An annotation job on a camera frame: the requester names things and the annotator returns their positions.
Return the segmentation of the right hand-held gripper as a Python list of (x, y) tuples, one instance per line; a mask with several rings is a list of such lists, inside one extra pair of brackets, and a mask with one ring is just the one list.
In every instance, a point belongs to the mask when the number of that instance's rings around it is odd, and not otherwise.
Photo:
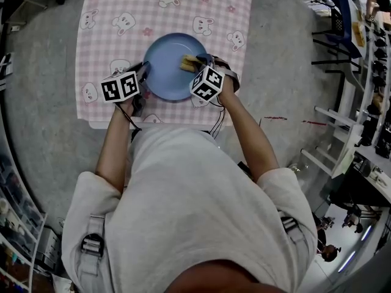
[(196, 56), (194, 63), (196, 76), (189, 84), (192, 96), (204, 102), (211, 102), (222, 92), (225, 78), (232, 80), (234, 93), (239, 90), (239, 77), (226, 61), (203, 53)]

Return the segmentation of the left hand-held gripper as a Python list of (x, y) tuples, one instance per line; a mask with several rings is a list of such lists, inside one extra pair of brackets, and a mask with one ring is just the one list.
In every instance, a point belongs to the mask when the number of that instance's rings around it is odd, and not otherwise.
[(129, 67), (123, 73), (113, 74), (100, 82), (103, 101), (120, 104), (132, 99), (132, 117), (140, 117), (145, 106), (146, 80), (151, 70), (149, 61)]

